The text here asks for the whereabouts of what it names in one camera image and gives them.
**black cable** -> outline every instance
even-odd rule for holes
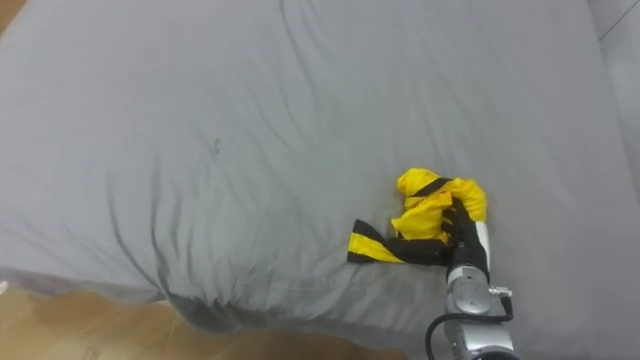
[[[470,320],[470,321],[479,321],[479,322],[487,322],[487,323],[501,323],[501,322],[507,322],[507,321],[513,320],[513,305],[511,304],[511,298],[502,297],[500,298],[500,302],[502,303],[502,307],[504,307],[504,311],[506,315],[487,316],[487,315],[451,313],[451,314],[444,314],[444,315],[438,316],[435,320],[431,322],[431,324],[427,328],[427,333],[424,335],[424,348],[427,351],[427,358],[429,358],[429,360],[436,360],[435,356],[433,355],[433,349],[431,348],[431,338],[433,337],[433,332],[436,330],[438,325],[442,324],[445,321]]]

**wooden floor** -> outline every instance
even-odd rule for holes
[[[24,0],[0,0],[0,34]],[[121,306],[90,293],[0,296],[2,360],[399,360],[318,335],[194,331],[166,305]]]
[[[0,0],[0,34],[18,13],[25,0]]]

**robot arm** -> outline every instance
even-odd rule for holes
[[[486,227],[469,219],[459,200],[447,216],[454,246],[447,271],[446,313],[425,336],[429,360],[435,360],[431,337],[445,323],[445,335],[456,360],[519,360],[503,322],[513,319],[511,291],[489,285],[489,242]]]

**bed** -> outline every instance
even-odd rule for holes
[[[0,279],[421,359],[443,270],[345,260],[426,167],[488,194],[522,356],[637,359],[622,139],[583,0],[29,0],[0,38]]]

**yellow cloth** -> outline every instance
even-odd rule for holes
[[[453,204],[453,197],[462,200],[473,221],[484,221],[487,201],[484,191],[472,179],[455,178],[427,196],[414,196],[440,176],[428,169],[409,169],[398,178],[398,190],[404,194],[404,213],[391,224],[396,236],[406,240],[439,239],[449,241],[449,235],[442,231],[442,211]]]
[[[428,169],[409,169],[397,180],[405,211],[391,219],[395,237],[385,239],[369,224],[356,221],[349,239],[350,262],[393,262],[436,265],[449,242],[443,211],[453,198],[462,201],[473,221],[485,221],[484,191],[472,179],[446,179]]]

